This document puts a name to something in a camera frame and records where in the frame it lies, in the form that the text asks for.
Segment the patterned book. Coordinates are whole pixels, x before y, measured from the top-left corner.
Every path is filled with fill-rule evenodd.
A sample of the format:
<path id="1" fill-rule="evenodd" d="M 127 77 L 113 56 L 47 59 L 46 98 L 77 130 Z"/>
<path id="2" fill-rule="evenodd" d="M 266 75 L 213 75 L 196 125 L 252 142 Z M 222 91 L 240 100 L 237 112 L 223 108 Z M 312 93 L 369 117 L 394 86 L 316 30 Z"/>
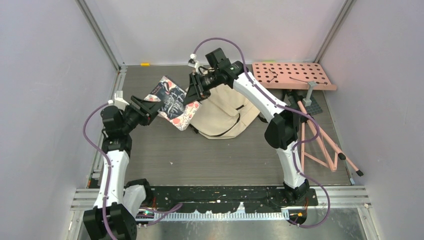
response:
<path id="1" fill-rule="evenodd" d="M 198 101 L 183 104 L 186 91 L 167 76 L 162 76 L 155 88 L 144 98 L 149 102 L 161 102 L 159 116 L 166 119 L 178 130 L 186 130 L 201 107 Z"/>

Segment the cream canvas backpack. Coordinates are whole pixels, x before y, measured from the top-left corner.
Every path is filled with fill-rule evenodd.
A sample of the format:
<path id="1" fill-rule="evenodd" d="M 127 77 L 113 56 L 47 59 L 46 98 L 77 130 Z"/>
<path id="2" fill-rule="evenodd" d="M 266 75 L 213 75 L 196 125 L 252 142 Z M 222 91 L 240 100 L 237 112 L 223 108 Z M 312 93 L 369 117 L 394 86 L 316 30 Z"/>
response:
<path id="1" fill-rule="evenodd" d="M 200 102 L 189 126 L 210 140 L 233 139 L 258 118 L 260 110 L 245 96 L 222 84 L 210 90 Z"/>

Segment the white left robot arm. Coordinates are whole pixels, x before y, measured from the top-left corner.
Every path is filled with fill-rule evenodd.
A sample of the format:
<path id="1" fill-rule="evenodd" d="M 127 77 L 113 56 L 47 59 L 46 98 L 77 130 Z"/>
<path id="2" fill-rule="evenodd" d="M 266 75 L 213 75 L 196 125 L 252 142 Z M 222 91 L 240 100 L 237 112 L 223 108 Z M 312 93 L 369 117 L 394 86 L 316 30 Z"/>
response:
<path id="1" fill-rule="evenodd" d="M 92 240 L 134 240 L 137 237 L 136 215 L 139 207 L 153 202 L 153 193 L 146 179 L 124 183 L 130 161 L 132 138 L 130 133 L 138 125 L 148 126 L 158 115 L 164 102 L 149 101 L 131 96 L 123 99 L 117 91 L 113 99 L 97 107 L 89 116 L 100 112 L 103 128 L 101 146 L 87 136 L 88 121 L 83 125 L 85 140 L 103 159 L 102 179 L 99 193 L 92 209 L 83 213 L 83 224 Z"/>

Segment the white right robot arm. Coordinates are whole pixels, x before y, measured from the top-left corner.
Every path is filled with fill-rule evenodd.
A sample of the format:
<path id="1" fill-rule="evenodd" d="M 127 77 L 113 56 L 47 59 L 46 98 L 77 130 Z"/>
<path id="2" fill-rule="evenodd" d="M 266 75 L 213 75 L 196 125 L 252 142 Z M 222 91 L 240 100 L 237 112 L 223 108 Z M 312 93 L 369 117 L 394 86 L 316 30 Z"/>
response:
<path id="1" fill-rule="evenodd" d="M 240 61 L 230 62 L 221 48 L 206 54 L 211 69 L 206 74 L 189 74 L 189 87 L 183 105 L 210 97 L 211 89 L 227 85 L 246 97 L 265 117 L 266 142 L 276 150 L 283 170 L 283 194 L 291 205 L 299 205 L 310 188 L 300 170 L 297 149 L 301 111 L 274 97 Z"/>

